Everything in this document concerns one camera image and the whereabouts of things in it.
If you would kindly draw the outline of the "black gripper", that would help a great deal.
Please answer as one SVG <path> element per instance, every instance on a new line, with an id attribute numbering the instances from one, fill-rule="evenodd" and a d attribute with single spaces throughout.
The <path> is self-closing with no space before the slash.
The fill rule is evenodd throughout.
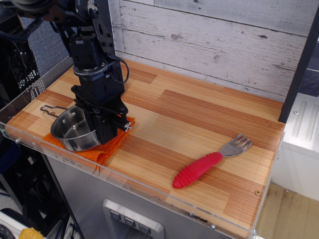
<path id="1" fill-rule="evenodd" d="M 98 140 L 105 144 L 118 135 L 118 128 L 124 132 L 131 129 L 126 114 L 127 107 L 121 100 L 125 92 L 120 61 L 104 61 L 93 69 L 73 67 L 80 85 L 71 91 L 76 96 L 76 105 L 85 112 L 90 129 L 97 132 Z"/>

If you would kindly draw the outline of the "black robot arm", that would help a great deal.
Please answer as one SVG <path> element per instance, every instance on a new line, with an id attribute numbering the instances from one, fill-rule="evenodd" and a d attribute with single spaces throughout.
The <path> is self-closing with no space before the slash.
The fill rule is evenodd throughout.
<path id="1" fill-rule="evenodd" d="M 115 54 L 106 0 L 3 0 L 1 5 L 32 19 L 16 35 L 2 33 L 4 39 L 26 40 L 44 21 L 59 33 L 80 81 L 71 89 L 75 104 L 84 111 L 100 143 L 115 138 L 118 130 L 130 128 L 128 109 L 121 99 L 129 75 L 123 75 L 121 66 L 125 62 Z"/>

